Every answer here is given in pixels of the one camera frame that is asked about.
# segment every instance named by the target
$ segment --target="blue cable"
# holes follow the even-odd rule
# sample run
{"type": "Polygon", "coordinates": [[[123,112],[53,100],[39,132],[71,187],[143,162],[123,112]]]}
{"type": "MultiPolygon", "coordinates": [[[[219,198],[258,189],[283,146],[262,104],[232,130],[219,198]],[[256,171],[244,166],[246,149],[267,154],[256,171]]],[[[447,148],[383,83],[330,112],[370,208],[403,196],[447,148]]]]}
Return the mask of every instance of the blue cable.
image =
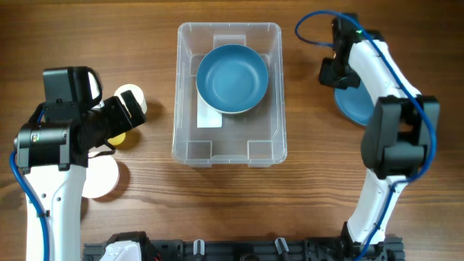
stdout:
{"type": "Polygon", "coordinates": [[[421,105],[414,99],[413,95],[411,95],[411,93],[406,89],[405,85],[401,82],[401,80],[399,79],[398,75],[395,73],[393,67],[389,64],[389,62],[386,60],[386,57],[384,56],[384,54],[382,53],[382,51],[379,49],[379,47],[374,43],[373,39],[370,37],[369,33],[367,33],[365,31],[365,29],[356,21],[354,20],[353,18],[351,18],[350,16],[348,15],[345,15],[345,14],[342,14],[341,12],[335,12],[335,11],[330,11],[330,10],[320,10],[320,11],[316,11],[316,12],[311,12],[307,15],[305,15],[298,23],[297,23],[297,26],[295,27],[295,34],[297,35],[297,37],[299,39],[301,39],[302,41],[304,42],[307,42],[309,44],[315,44],[315,45],[319,45],[319,46],[328,46],[328,47],[333,47],[333,45],[330,45],[330,44],[327,44],[327,43],[318,43],[318,42],[313,42],[313,41],[308,41],[306,39],[303,39],[299,34],[298,34],[298,27],[299,25],[301,25],[301,23],[303,21],[305,21],[307,18],[309,17],[312,17],[312,16],[315,16],[315,15],[335,15],[337,17],[340,17],[340,18],[343,18],[349,22],[351,22],[354,26],[357,27],[358,30],[361,31],[362,35],[369,41],[369,43],[372,45],[372,47],[377,51],[378,55],[380,56],[380,58],[382,59],[382,61],[384,62],[385,66],[387,67],[387,69],[389,70],[389,72],[391,73],[391,75],[393,76],[394,80],[398,83],[398,86],[401,88],[401,90],[405,93],[405,95],[408,97],[408,99],[411,101],[411,103],[414,105],[414,108],[417,110],[417,112],[419,113],[420,117],[422,118],[422,120],[424,121],[424,123],[426,124],[427,126],[427,129],[428,129],[428,133],[430,135],[430,153],[428,154],[427,158],[426,158],[426,161],[424,162],[424,165],[423,167],[419,170],[418,173],[410,176],[409,178],[406,178],[402,181],[395,181],[393,182],[392,185],[390,185],[390,190],[389,190],[389,195],[386,199],[386,202],[385,202],[385,206],[384,206],[384,209],[382,210],[381,212],[381,215],[378,219],[378,222],[376,223],[376,226],[375,228],[370,232],[370,235],[368,237],[368,240],[366,241],[365,243],[365,246],[362,248],[362,251],[360,253],[359,256],[357,256],[356,258],[354,258],[353,260],[354,261],[359,261],[361,260],[365,254],[367,253],[368,251],[368,247],[370,245],[370,242],[372,241],[373,237],[375,236],[377,230],[380,230],[380,227],[381,227],[381,224],[382,222],[384,221],[384,218],[385,218],[385,215],[386,215],[386,211],[388,210],[389,208],[389,205],[392,201],[392,197],[393,197],[393,194],[395,192],[395,188],[398,184],[400,183],[412,183],[416,180],[418,180],[419,178],[422,178],[422,176],[427,172],[427,170],[430,168],[431,166],[431,163],[434,161],[434,158],[435,158],[435,154],[436,154],[436,133],[435,133],[435,130],[434,130],[434,127],[431,123],[431,121],[429,120],[429,118],[427,117],[426,113],[423,111],[421,105]]]}
{"type": "MultiPolygon", "coordinates": [[[[41,112],[37,120],[38,123],[41,121],[43,115],[44,115],[44,111],[41,112]]],[[[21,188],[26,193],[26,195],[28,195],[30,202],[36,209],[37,215],[39,216],[39,219],[41,221],[42,238],[43,238],[43,261],[49,261],[50,260],[50,238],[49,238],[49,227],[46,222],[46,213],[42,209],[41,203],[36,198],[36,195],[32,192],[32,190],[29,188],[27,183],[22,178],[20,171],[18,170],[16,166],[15,157],[16,157],[16,152],[12,152],[9,156],[9,166],[11,167],[12,172],[17,182],[20,184],[21,188]]]]}

